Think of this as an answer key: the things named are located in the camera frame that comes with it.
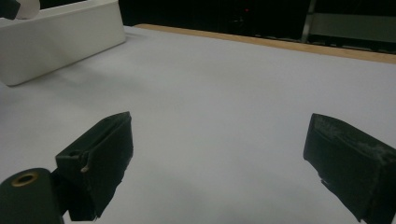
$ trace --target white tabletop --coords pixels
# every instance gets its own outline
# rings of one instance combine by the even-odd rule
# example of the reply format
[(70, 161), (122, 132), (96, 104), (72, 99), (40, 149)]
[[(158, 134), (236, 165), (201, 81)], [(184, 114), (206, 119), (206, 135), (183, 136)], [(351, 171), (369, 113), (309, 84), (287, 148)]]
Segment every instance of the white tabletop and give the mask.
[(357, 223), (304, 161), (306, 132), (319, 113), (396, 147), (396, 64), (126, 34), (113, 49), (0, 86), (1, 181), (54, 170), (55, 155), (97, 121), (131, 111), (134, 157), (98, 224)]

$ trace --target white table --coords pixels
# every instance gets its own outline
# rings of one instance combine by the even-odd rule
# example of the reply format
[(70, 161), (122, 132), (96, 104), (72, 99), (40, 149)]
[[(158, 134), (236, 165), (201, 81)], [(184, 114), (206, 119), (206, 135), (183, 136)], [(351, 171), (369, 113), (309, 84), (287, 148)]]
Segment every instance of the white table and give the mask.
[(319, 113), (396, 147), (396, 64), (125, 30), (120, 46), (0, 86), (0, 180), (54, 170), (97, 121), (131, 111), (134, 158), (97, 224), (358, 223), (304, 161), (306, 131)]

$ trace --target wooden edge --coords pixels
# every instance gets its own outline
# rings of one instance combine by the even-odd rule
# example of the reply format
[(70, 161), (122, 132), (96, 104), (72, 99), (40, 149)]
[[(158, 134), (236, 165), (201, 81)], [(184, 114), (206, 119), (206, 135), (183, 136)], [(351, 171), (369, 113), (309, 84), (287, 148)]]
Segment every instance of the wooden edge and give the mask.
[(211, 38), (223, 39), (223, 40), (232, 40), (232, 41), (238, 41), (238, 42), (255, 44), (255, 45), (263, 45), (263, 46), (279, 48), (279, 49), (299, 50), (304, 52), (359, 59), (364, 61), (396, 64), (396, 55), (386, 54), (386, 53), (376, 53), (376, 52), (369, 52), (369, 51), (362, 51), (355, 49), (337, 49), (337, 48), (330, 48), (330, 47), (323, 47), (316, 45), (293, 43), (287, 41), (256, 38), (250, 36), (227, 35), (227, 34), (213, 33), (207, 31), (197, 31), (197, 30), (189, 30), (189, 29), (151, 25), (151, 24), (138, 24), (135, 27), (148, 29), (148, 30), (163, 31), (168, 33), (182, 34), (182, 35), (196, 35), (196, 36), (211, 37)]

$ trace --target white surface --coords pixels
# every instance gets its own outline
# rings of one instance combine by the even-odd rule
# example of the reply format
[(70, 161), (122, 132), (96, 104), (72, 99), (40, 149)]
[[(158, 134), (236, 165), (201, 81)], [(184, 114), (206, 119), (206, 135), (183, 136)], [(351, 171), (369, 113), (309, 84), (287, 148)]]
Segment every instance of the white surface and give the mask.
[(0, 19), (0, 80), (18, 85), (124, 40), (118, 0), (48, 8), (28, 21)]
[(129, 110), (134, 158), (98, 224), (358, 223), (303, 160), (306, 131), (320, 113), (396, 147), (396, 65), (126, 29), (122, 45), (0, 86), (1, 180), (52, 171)]

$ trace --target white box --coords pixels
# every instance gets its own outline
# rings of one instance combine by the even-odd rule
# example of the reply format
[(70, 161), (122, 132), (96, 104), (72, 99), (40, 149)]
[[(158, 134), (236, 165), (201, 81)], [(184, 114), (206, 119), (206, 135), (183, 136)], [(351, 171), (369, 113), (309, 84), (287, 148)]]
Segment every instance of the white box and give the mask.
[(18, 85), (124, 41), (118, 0), (43, 9), (27, 21), (0, 19), (0, 80)]

